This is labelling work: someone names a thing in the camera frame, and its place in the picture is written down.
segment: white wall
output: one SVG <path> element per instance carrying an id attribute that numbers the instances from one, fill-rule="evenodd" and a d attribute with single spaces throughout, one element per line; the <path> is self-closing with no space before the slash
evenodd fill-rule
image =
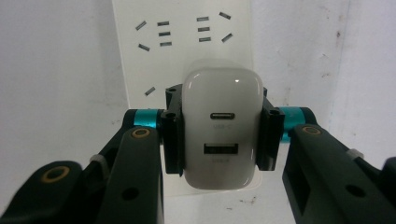
<path id="1" fill-rule="evenodd" d="M 270 100 L 313 108 L 377 167 L 396 155 L 394 11 L 391 0 L 252 1 L 255 70 Z M 109 1 L 0 2 L 0 211 L 40 166 L 85 166 L 126 108 Z M 257 189 L 167 198 L 167 223 L 292 223 L 286 153 Z"/>

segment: black mount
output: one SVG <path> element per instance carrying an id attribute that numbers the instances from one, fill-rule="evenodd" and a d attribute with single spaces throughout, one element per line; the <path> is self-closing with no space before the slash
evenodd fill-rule
<path id="1" fill-rule="evenodd" d="M 184 121 L 181 85 L 166 90 L 166 110 L 156 128 L 134 125 L 125 113 L 120 130 L 82 170 L 73 161 L 38 169 L 18 190 L 0 219 L 5 223 L 163 223 L 163 173 L 183 175 Z M 273 171 L 285 115 L 266 99 L 256 163 Z M 290 131 L 283 174 L 297 223 L 396 223 L 396 158 L 382 171 L 320 128 L 308 108 L 306 124 Z"/>

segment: white power adapter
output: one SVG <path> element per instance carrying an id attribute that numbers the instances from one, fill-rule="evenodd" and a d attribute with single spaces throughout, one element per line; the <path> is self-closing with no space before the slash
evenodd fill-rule
<path id="1" fill-rule="evenodd" d="M 195 66 L 183 84 L 184 175 L 197 189 L 241 189 L 255 170 L 262 81 L 235 64 L 213 63 Z"/>

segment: white surface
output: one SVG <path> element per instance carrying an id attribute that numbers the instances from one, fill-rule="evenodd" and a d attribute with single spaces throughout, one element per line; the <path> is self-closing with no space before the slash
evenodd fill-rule
<path id="1" fill-rule="evenodd" d="M 85 167 L 127 108 L 111 2 L 0 2 L 0 213 L 39 167 Z"/>
<path id="2" fill-rule="evenodd" d="M 250 185 L 262 114 L 261 79 L 233 64 L 208 63 L 191 71 L 182 89 L 187 182 L 198 189 Z M 213 113 L 233 113 L 234 118 L 212 119 Z M 236 145 L 237 153 L 204 154 L 206 144 Z"/>
<path id="3" fill-rule="evenodd" d="M 252 1 L 254 69 L 270 100 L 313 108 L 377 167 L 396 155 L 394 11 L 391 0 Z M 35 169 L 86 165 L 120 127 L 112 18 L 108 1 L 0 2 L 0 211 Z M 166 223 L 292 223 L 286 153 L 257 189 L 166 198 Z"/>
<path id="4" fill-rule="evenodd" d="M 252 68 L 249 0 L 114 0 L 113 6 L 131 108 L 165 108 L 165 89 L 183 83 L 196 60 L 227 59 Z M 202 17 L 208 21 L 197 21 Z M 136 30 L 143 21 L 146 25 Z M 169 25 L 158 26 L 162 21 Z M 210 31 L 198 32 L 202 27 Z M 161 32 L 170 35 L 159 36 Z M 228 34 L 233 36 L 222 42 Z M 202 37 L 211 41 L 199 42 Z M 172 46 L 160 47 L 163 42 Z M 156 91 L 146 96 L 152 87 Z"/>

